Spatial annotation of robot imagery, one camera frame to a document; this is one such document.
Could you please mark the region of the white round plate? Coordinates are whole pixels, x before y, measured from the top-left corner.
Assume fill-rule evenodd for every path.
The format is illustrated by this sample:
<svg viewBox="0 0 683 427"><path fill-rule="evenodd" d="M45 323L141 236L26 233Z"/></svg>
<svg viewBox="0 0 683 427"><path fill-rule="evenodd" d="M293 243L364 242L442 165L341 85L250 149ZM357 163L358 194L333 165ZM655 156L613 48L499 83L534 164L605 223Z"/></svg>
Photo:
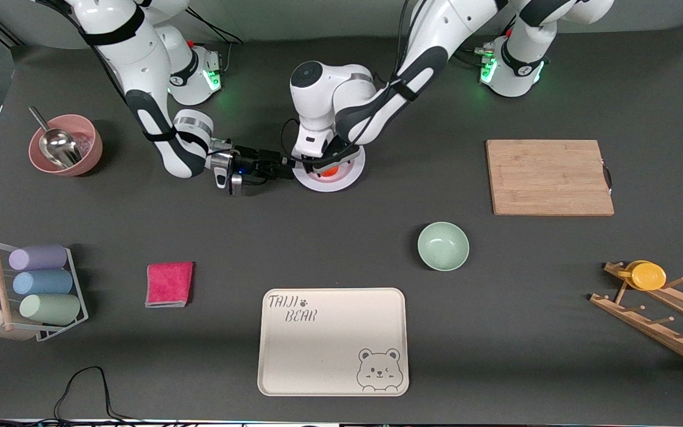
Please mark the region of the white round plate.
<svg viewBox="0 0 683 427"><path fill-rule="evenodd" d="M355 184L363 173L364 165L366 163L366 153L365 149L362 149L364 150L363 154L350 163L349 174L337 173L333 177L323 178L314 173L307 173L304 166L300 162L297 162L295 168L293 168L293 175L302 186L315 192L331 193L343 191L347 187L352 186L352 184Z"/></svg>

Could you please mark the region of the mint green bowl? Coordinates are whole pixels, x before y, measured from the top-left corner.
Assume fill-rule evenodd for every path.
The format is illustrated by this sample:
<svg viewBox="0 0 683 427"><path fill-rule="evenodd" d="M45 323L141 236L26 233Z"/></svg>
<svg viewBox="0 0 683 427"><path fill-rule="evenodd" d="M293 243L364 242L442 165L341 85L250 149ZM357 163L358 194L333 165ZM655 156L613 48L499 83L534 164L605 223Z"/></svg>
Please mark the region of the mint green bowl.
<svg viewBox="0 0 683 427"><path fill-rule="evenodd" d="M471 244L466 233L452 222L431 222L417 238L417 251L429 268L453 271L466 262Z"/></svg>

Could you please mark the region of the pink folded cloth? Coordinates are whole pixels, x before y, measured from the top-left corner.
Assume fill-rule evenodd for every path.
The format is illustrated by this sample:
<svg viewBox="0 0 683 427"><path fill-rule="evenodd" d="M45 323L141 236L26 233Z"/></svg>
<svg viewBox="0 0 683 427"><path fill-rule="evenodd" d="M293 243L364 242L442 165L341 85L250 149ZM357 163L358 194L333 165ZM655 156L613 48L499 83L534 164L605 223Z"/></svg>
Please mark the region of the pink folded cloth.
<svg viewBox="0 0 683 427"><path fill-rule="evenodd" d="M146 268L146 308L183 308L190 299L195 262L151 264Z"/></svg>

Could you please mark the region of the pink bowl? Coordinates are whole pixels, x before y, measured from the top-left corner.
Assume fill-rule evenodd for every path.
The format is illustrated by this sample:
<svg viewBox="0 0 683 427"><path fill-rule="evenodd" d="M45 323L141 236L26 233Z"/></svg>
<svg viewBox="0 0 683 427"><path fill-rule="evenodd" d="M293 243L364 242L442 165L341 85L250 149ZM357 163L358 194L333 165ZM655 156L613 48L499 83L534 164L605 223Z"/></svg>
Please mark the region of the pink bowl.
<svg viewBox="0 0 683 427"><path fill-rule="evenodd" d="M50 119L48 124L69 132L78 141L83 158L73 167L57 167L42 154L39 142L44 130L37 129L28 146L28 157L33 167L41 172L62 177L77 177L89 173L103 154L103 141L92 121L80 114L63 114Z"/></svg>

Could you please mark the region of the beige bear print tray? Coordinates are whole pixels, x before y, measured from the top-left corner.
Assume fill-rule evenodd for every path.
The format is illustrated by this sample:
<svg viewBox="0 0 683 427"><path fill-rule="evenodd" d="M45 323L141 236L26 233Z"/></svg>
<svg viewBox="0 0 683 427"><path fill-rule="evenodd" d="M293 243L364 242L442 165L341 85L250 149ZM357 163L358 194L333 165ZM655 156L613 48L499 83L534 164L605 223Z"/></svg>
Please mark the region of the beige bear print tray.
<svg viewBox="0 0 683 427"><path fill-rule="evenodd" d="M262 302L257 385L266 396L401 396L410 385L403 292L269 290Z"/></svg>

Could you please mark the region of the metal scoop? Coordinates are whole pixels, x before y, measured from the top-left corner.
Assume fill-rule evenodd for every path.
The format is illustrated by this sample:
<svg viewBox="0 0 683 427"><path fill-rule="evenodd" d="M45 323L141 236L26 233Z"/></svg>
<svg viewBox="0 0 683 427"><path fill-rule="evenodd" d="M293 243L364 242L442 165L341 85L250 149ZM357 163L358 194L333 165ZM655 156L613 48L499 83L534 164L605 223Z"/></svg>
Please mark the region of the metal scoop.
<svg viewBox="0 0 683 427"><path fill-rule="evenodd" d="M61 170L64 170L65 168L73 167L73 165L78 164L83 159L76 140L74 140L69 132L51 127L35 106L29 106L28 110L43 130L43 135L39 141L39 148L41 154L47 160L57 165Z"/></svg>

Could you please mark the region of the bamboo cutting board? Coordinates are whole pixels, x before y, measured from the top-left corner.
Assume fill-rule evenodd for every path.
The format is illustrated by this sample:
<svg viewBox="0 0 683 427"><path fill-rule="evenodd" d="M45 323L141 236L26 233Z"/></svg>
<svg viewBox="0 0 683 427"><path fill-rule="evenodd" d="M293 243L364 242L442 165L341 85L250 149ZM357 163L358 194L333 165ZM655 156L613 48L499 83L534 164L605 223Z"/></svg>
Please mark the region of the bamboo cutting board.
<svg viewBox="0 0 683 427"><path fill-rule="evenodd" d="M486 141L493 213L498 216L613 216L596 140Z"/></svg>

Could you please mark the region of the purple cup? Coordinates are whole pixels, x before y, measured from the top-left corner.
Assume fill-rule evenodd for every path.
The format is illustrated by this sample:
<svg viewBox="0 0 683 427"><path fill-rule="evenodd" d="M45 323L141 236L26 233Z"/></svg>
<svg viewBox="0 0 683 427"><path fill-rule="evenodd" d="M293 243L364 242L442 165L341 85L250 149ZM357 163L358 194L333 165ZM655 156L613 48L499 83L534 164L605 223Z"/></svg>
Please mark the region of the purple cup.
<svg viewBox="0 0 683 427"><path fill-rule="evenodd" d="M60 245L18 248L9 254L8 263L16 271L62 269L68 262L67 250Z"/></svg>

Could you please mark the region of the blue cup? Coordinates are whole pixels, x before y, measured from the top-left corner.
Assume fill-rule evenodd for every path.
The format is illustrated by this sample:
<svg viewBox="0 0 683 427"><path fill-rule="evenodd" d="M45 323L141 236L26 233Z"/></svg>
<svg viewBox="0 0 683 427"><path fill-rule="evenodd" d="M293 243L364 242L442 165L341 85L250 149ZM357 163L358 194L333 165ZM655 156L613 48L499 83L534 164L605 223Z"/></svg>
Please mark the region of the blue cup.
<svg viewBox="0 0 683 427"><path fill-rule="evenodd" d="M14 278L13 290L19 295L70 294L74 279L64 269L23 271Z"/></svg>

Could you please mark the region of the pale green cup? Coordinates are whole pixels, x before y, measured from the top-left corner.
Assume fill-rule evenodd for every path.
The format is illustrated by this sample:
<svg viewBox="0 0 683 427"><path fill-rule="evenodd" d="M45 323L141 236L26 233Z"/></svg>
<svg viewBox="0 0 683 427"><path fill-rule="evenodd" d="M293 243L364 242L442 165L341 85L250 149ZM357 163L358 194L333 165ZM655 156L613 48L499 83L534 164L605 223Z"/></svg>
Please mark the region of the pale green cup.
<svg viewBox="0 0 683 427"><path fill-rule="evenodd" d="M76 295L35 294L25 297L19 306L24 318L42 324L66 326L78 318L81 303Z"/></svg>

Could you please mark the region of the yellow mug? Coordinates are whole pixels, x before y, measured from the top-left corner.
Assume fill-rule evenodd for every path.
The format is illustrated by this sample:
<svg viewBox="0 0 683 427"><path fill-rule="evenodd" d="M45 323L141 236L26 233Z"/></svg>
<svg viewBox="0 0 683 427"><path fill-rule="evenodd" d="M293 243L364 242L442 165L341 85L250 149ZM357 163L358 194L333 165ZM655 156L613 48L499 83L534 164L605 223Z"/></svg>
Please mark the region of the yellow mug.
<svg viewBox="0 0 683 427"><path fill-rule="evenodd" d="M616 273L629 286L642 291L661 289L667 283L666 272L650 260L635 260Z"/></svg>

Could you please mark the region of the wooden peg drying rack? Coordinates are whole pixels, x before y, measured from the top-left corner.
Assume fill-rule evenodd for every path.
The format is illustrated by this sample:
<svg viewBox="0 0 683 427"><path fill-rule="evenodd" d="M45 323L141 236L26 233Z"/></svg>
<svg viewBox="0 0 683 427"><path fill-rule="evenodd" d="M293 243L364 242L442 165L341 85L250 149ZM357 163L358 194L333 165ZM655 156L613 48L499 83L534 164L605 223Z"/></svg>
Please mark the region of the wooden peg drying rack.
<svg viewBox="0 0 683 427"><path fill-rule="evenodd" d="M623 270L630 263L605 262L602 265L602 270L613 276L613 278L619 279L621 286L614 298L609 297L609 295L592 294L588 298L589 302L683 357L683 333L676 332L670 327L670 324L675 321L674 316L650 319L643 313L646 310L645 305L640 304L631 307L623 305L624 295L626 292L633 290L648 295L648 297L653 298L675 313L683 316L683 291L678 289L678 286L683 284L683 276L670 281L666 274L667 283L661 289L652 291L637 290L629 286L624 279L617 276L617 272Z"/></svg>

